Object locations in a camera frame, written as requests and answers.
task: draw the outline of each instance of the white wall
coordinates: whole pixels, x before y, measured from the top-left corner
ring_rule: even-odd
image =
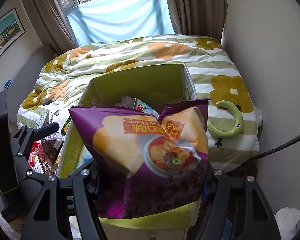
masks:
[[[0,9],[0,17],[13,8],[16,8],[26,32],[0,56],[0,91],[3,90],[3,86],[7,80],[13,80],[34,52],[42,46],[21,0],[6,0]]]
[[[260,151],[300,134],[300,7],[295,0],[227,0],[223,45],[264,123]],[[300,142],[258,161],[273,209],[300,209]]]

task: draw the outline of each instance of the food packaging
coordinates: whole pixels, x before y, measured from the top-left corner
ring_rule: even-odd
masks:
[[[135,99],[131,97],[122,97],[120,102],[116,106],[133,109]]]
[[[32,170],[37,173],[53,174],[53,165],[49,162],[41,143],[34,141],[28,159],[28,163]]]
[[[55,132],[54,134],[41,139],[41,144],[43,146],[44,153],[49,158],[52,165],[55,164],[58,158],[63,141],[63,136],[58,132]]]
[[[86,163],[88,160],[90,160],[92,158],[91,153],[88,151],[88,149],[83,145],[81,152],[80,152],[80,156],[79,156],[79,160],[77,163],[77,167],[79,168],[82,164]]]
[[[74,125],[108,178],[103,218],[136,218],[198,200],[207,169],[208,99],[166,106],[159,121],[120,107],[72,107]]]
[[[134,101],[133,109],[146,114],[152,114],[155,118],[158,118],[159,116],[159,114],[153,108],[151,108],[138,98],[136,98]]]
[[[35,126],[37,129],[46,126],[49,124],[49,113],[44,113],[40,115],[39,119],[35,122]]]
[[[65,122],[65,124],[63,125],[63,127],[61,128],[61,135],[62,136],[66,136],[67,131],[69,129],[70,122],[71,122],[71,116],[69,116],[69,118],[67,119],[67,121]]]

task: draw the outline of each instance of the green striped comforter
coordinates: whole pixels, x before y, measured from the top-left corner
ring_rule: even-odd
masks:
[[[223,139],[222,147],[215,146],[217,138],[207,131],[211,164],[229,171],[257,155],[258,120],[240,73],[217,40],[202,36],[159,35],[68,51],[42,68],[34,90],[20,106],[18,126],[36,127],[48,113],[49,121],[61,128],[69,117],[68,108],[78,104],[92,78],[118,68],[167,63],[187,65],[198,98],[212,98],[209,119],[217,129],[234,126],[233,116],[217,108],[217,101],[231,101],[242,111],[243,133]]]

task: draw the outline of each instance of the purple snack bag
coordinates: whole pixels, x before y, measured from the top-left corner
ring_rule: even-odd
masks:
[[[107,175],[100,217],[136,218],[200,198],[208,162],[208,100],[166,106],[159,121],[120,107],[71,107],[82,141]]]

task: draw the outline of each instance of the curtain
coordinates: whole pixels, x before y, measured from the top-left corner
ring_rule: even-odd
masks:
[[[176,33],[202,35],[221,41],[226,0],[167,0]]]
[[[42,44],[59,55],[77,47],[61,0],[22,0]]]

